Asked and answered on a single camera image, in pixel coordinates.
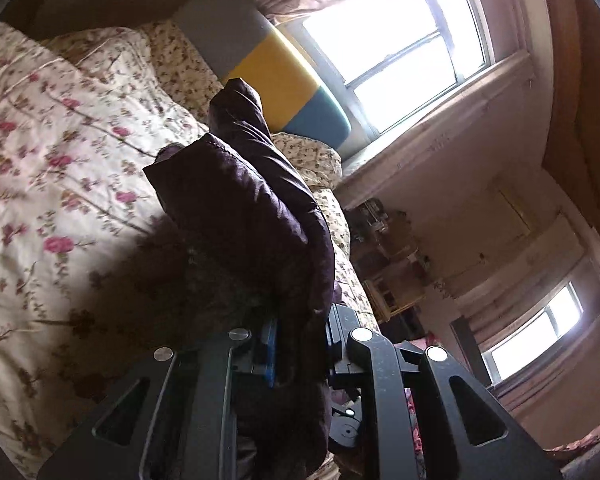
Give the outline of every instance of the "floral print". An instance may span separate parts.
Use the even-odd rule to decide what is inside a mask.
[[[141,168],[206,132],[220,88],[171,22],[43,44],[0,23],[0,444],[27,478],[133,362],[193,325],[186,248]],[[377,329],[331,193],[338,155],[274,142],[325,213],[343,297]]]

